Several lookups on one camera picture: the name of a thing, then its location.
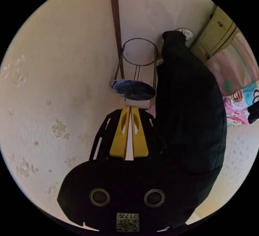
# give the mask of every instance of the yellow cabinet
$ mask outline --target yellow cabinet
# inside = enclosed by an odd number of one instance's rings
[[[215,53],[230,45],[238,31],[231,18],[217,7],[210,22],[191,46],[191,52],[206,63]]]

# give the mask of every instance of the brown wooden trim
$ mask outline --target brown wooden trim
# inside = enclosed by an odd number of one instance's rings
[[[119,59],[122,56],[121,51],[121,25],[120,25],[120,13],[119,13],[119,0],[111,0],[111,6],[113,9],[113,23],[115,29],[115,36],[116,36],[116,43],[118,49],[118,57]],[[121,71],[121,78],[124,79],[124,69],[123,69],[123,61],[120,63],[120,71]]]

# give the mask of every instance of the wire stand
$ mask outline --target wire stand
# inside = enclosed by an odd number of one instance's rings
[[[127,44],[129,41],[131,41],[131,40],[137,40],[137,39],[139,39],[139,40],[145,40],[145,41],[151,43],[151,44],[154,46],[154,60],[153,60],[151,63],[141,64],[141,65],[140,65],[140,64],[135,64],[135,63],[132,63],[132,62],[130,62],[129,60],[127,60],[126,57],[124,56],[124,49],[125,49],[126,44]],[[153,64],[154,64],[153,88],[156,89],[156,61],[157,61],[157,57],[158,57],[158,49],[157,49],[156,45],[155,45],[154,43],[152,43],[151,41],[145,39],[145,38],[132,38],[132,39],[130,39],[130,40],[128,40],[128,41],[125,42],[125,44],[123,45],[121,51],[122,51],[122,54],[121,54],[121,57],[120,57],[120,59],[119,59],[119,63],[118,63],[118,66],[117,66],[117,70],[116,70],[116,73],[115,73],[115,78],[114,78],[114,80],[117,80],[117,76],[118,76],[120,64],[121,64],[121,63],[123,64],[123,61],[122,61],[123,58],[124,58],[128,63],[130,63],[130,64],[136,66],[135,75],[134,75],[134,80],[137,80],[137,81],[138,81],[138,78],[139,78],[140,67],[141,67],[141,66],[148,66],[148,65],[150,65],[150,64],[153,63]]]

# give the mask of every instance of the yellow plastic part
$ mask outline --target yellow plastic part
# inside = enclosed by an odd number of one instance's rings
[[[137,107],[131,107],[131,123],[132,123],[132,145],[134,158],[147,157],[148,146],[146,144],[146,138],[144,130],[141,124],[139,111]]]
[[[119,124],[117,126],[113,143],[110,149],[110,155],[113,157],[120,157],[123,159],[125,159],[126,157],[129,120],[130,120],[130,107],[124,107],[121,111]]]

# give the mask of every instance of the black metal frame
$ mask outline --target black metal frame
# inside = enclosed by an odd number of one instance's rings
[[[144,64],[144,65],[135,64],[135,63],[132,63],[132,62],[130,62],[129,60],[127,60],[126,57],[124,56],[124,49],[125,49],[126,44],[127,44],[129,41],[137,40],[137,39],[139,39],[139,40],[145,40],[145,41],[151,43],[151,44],[154,46],[154,60],[153,60],[151,63]],[[138,77],[139,77],[140,67],[141,67],[141,66],[148,66],[148,65],[150,65],[150,64],[153,63],[153,64],[154,64],[153,88],[156,89],[156,61],[157,61],[157,57],[158,57],[158,49],[157,49],[156,45],[155,45],[153,42],[151,42],[151,41],[149,41],[149,40],[147,40],[147,39],[145,39],[145,38],[137,37],[137,38],[132,38],[132,39],[126,41],[126,42],[124,43],[124,45],[123,45],[121,51],[122,51],[122,54],[121,54],[121,57],[120,57],[120,59],[119,59],[119,63],[118,63],[118,66],[117,66],[117,70],[116,70],[116,73],[115,73],[115,78],[114,78],[114,80],[117,79],[120,66],[121,66],[121,65],[123,66],[123,61],[122,61],[123,58],[124,58],[128,63],[130,63],[130,64],[136,66],[135,75],[134,75],[134,80],[136,79],[137,69],[138,69]]]

